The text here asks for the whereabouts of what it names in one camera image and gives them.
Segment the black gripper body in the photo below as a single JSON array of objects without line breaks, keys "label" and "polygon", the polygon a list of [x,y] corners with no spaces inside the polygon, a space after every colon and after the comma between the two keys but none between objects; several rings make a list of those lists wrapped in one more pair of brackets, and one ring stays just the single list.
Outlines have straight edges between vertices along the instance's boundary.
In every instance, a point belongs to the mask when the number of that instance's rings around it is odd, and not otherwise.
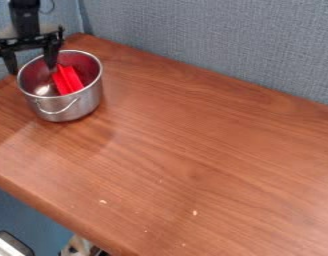
[{"label": "black gripper body", "polygon": [[41,24],[39,12],[39,6],[9,7],[12,25],[0,30],[0,55],[4,51],[43,49],[47,40],[59,40],[63,45],[64,27]]}]

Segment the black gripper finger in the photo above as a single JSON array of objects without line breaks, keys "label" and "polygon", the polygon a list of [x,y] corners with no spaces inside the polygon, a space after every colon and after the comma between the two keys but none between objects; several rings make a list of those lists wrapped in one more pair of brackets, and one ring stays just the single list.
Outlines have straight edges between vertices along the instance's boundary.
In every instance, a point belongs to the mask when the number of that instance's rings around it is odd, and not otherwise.
[{"label": "black gripper finger", "polygon": [[61,42],[59,40],[47,40],[44,42],[44,61],[49,70],[56,66],[60,47]]},{"label": "black gripper finger", "polygon": [[19,73],[19,66],[17,66],[17,58],[13,51],[4,51],[3,52],[3,59],[7,66],[7,69],[12,75]]}]

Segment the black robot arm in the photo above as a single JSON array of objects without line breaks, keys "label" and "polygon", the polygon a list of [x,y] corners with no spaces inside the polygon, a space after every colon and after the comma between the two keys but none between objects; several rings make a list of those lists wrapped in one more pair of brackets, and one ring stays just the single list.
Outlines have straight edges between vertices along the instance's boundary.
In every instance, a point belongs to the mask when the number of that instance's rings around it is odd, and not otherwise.
[{"label": "black robot arm", "polygon": [[8,72],[19,73],[16,53],[41,49],[49,70],[56,67],[64,44],[64,27],[40,24],[41,0],[8,0],[12,26],[0,31],[0,58]]}]

